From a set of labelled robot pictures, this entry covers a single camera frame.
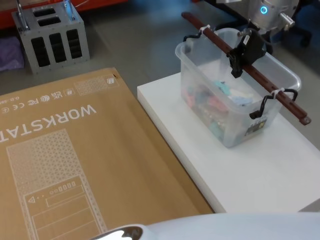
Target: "clear plastic bin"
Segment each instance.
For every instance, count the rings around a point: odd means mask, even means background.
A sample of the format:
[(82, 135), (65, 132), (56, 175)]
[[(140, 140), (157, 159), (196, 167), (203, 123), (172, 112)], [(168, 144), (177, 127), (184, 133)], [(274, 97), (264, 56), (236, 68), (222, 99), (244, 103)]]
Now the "clear plastic bin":
[[(238, 30), (233, 28), (215, 33), (232, 48), (241, 40)], [(180, 43), (175, 54), (181, 59), (182, 98), (228, 148), (270, 126), (282, 107), (278, 100), (269, 99), (262, 117), (251, 119), (249, 114), (259, 110), (264, 96), (270, 93), (245, 71), (234, 78), (226, 54), (204, 34)], [(266, 53), (253, 65), (279, 88), (300, 90), (300, 78), (270, 54)]]

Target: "gray metal box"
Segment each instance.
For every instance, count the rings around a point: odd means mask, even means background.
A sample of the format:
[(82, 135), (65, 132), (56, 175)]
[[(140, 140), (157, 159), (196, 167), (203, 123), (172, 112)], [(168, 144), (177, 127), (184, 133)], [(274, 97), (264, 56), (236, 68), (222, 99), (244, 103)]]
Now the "gray metal box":
[(84, 21), (70, 2), (23, 10), (17, 3), (12, 17), (34, 74), (90, 59)]

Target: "blue led light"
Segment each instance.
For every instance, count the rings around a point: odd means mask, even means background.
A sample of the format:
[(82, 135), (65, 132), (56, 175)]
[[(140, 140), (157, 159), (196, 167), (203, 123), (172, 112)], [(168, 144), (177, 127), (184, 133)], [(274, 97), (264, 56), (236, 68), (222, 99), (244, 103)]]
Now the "blue led light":
[(262, 6), (262, 7), (260, 8), (260, 12), (261, 12), (262, 14), (267, 14), (268, 8), (267, 8), (266, 6)]

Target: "white zip tie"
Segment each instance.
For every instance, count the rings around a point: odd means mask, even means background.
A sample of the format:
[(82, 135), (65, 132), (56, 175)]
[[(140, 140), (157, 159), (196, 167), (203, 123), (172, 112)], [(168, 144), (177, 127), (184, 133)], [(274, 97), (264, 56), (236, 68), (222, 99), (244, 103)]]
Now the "white zip tie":
[(277, 96), (277, 94), (278, 94), (279, 92), (284, 92), (284, 91), (285, 91), (285, 88), (284, 88), (284, 87), (281, 87), (280, 89), (273, 90), (273, 91), (271, 92), (271, 95), (273, 95), (273, 99), (275, 99), (276, 96)]
[(204, 30), (206, 30), (206, 29), (210, 29), (210, 25), (208, 24), (207, 26), (202, 26), (202, 27), (200, 27), (200, 29), (199, 29), (199, 33), (204, 33)]

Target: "cardboard box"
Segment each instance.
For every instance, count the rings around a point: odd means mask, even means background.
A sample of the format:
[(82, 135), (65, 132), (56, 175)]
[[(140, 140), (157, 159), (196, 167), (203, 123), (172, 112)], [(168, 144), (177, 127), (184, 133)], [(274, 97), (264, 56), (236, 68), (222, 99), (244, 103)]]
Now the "cardboard box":
[(0, 97), (0, 239), (211, 213), (114, 68)]

